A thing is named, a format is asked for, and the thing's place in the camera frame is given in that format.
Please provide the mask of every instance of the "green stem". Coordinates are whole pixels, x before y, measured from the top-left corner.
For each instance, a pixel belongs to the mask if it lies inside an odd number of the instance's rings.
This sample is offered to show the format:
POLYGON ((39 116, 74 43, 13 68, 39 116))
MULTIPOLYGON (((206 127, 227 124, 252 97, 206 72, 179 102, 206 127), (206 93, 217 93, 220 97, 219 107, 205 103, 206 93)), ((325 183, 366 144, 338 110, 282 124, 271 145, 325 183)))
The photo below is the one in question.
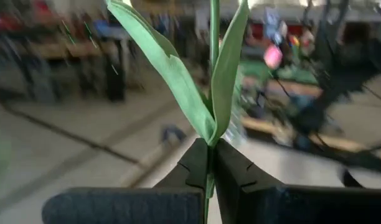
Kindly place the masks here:
POLYGON ((210 0, 210 6, 210 72, 212 74, 219 54, 220 0, 210 0))
POLYGON ((209 200, 213 197, 214 193, 214 147, 209 146, 209 154, 207 156, 207 182, 205 183, 205 203, 204 203, 204 223, 207 223, 209 217, 209 200))

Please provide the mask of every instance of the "concrete floor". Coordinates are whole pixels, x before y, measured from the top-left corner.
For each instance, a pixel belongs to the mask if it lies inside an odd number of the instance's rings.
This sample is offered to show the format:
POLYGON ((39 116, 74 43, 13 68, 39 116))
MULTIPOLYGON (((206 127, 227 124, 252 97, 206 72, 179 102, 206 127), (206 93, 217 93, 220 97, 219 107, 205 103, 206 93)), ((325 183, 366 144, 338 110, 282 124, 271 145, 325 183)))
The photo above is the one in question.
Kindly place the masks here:
MULTIPOLYGON (((0 224, 41 224, 43 203, 67 188, 131 185, 149 168, 145 161, 164 152, 159 139, 164 125, 192 129, 162 79, 151 71, 143 73, 148 74, 143 77, 148 80, 147 90, 128 92, 126 103, 70 97, 60 105, 10 104, 18 112, 90 139, 109 151, 92 148, 0 107, 0 142, 6 145, 0 151, 10 152, 0 177, 0 224)), ((381 95, 381 78, 369 86, 381 95)), ((378 141, 381 101, 369 93, 353 99, 351 104, 331 108, 331 115, 345 137, 363 144, 378 141)))

